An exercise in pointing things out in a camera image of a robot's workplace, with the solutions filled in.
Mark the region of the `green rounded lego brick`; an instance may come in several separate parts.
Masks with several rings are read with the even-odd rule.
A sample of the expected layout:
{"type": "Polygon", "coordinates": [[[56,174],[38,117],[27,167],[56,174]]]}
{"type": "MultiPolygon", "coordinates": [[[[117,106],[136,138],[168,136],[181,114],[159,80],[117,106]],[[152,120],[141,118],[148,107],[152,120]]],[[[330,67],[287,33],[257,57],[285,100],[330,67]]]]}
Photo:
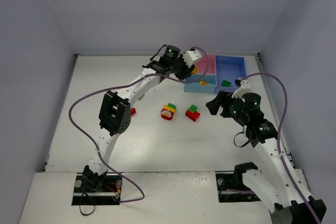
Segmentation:
{"type": "Polygon", "coordinates": [[[231,87],[232,86],[232,83],[230,81],[227,81],[227,80],[223,80],[221,82],[221,86],[222,87],[231,87]]]}

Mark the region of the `yellow rounded lego brick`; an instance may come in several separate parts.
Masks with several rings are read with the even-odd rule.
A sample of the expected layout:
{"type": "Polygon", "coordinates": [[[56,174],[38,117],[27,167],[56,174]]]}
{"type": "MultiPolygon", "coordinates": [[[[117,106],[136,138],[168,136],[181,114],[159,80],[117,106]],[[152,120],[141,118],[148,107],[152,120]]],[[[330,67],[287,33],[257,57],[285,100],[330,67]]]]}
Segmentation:
{"type": "Polygon", "coordinates": [[[198,74],[198,67],[195,67],[195,68],[193,69],[193,71],[191,72],[191,75],[192,75],[192,76],[195,75],[195,74],[198,74]]]}

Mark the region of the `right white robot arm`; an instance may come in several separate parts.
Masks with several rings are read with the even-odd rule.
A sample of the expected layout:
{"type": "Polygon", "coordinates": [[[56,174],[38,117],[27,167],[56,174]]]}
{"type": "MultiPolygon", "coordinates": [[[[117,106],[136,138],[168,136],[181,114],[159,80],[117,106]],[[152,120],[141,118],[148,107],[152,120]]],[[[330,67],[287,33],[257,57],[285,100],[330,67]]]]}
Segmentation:
{"type": "Polygon", "coordinates": [[[238,98],[221,91],[206,104],[211,115],[222,109],[222,117],[232,118],[243,127],[273,179],[269,182],[258,167],[249,162],[235,166],[239,185],[249,188],[265,204],[272,223],[321,223],[327,210],[323,200],[315,199],[297,175],[281,149],[278,131],[265,119],[260,103],[260,95],[253,92],[238,98]]]}

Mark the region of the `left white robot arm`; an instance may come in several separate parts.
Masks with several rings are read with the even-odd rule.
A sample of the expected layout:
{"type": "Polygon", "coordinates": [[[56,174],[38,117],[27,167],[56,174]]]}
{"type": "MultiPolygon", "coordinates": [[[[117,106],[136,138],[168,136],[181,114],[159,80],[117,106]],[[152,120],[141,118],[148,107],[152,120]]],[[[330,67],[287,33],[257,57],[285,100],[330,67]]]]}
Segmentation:
{"type": "Polygon", "coordinates": [[[150,63],[143,66],[144,70],[137,77],[138,83],[116,92],[105,93],[99,112],[100,134],[97,140],[99,149],[83,171],[83,175],[91,184],[95,185],[102,181],[107,173],[108,168],[99,157],[105,162],[109,161],[118,137],[130,126],[131,108],[136,101],[172,74],[178,80],[190,77],[195,69],[194,64],[201,59],[202,55],[196,49],[180,53],[177,47],[168,45],[164,55],[158,60],[151,59],[150,63]]]}

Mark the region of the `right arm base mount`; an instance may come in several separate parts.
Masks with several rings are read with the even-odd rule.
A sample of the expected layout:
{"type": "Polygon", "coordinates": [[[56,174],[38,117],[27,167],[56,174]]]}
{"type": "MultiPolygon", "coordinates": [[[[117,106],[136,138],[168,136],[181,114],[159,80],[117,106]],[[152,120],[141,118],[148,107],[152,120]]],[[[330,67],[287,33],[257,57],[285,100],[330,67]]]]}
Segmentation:
{"type": "Polygon", "coordinates": [[[251,190],[236,181],[233,172],[216,173],[218,201],[220,203],[241,203],[261,201],[251,190]]]}

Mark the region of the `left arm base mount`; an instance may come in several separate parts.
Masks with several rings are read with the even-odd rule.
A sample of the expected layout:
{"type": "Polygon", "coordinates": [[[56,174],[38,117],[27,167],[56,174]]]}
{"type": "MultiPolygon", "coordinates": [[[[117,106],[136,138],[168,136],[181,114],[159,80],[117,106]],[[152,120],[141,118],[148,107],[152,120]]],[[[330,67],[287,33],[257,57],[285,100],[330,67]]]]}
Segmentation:
{"type": "Polygon", "coordinates": [[[122,178],[116,174],[106,174],[98,188],[79,173],[76,176],[72,206],[118,206],[121,201],[122,178]]]}

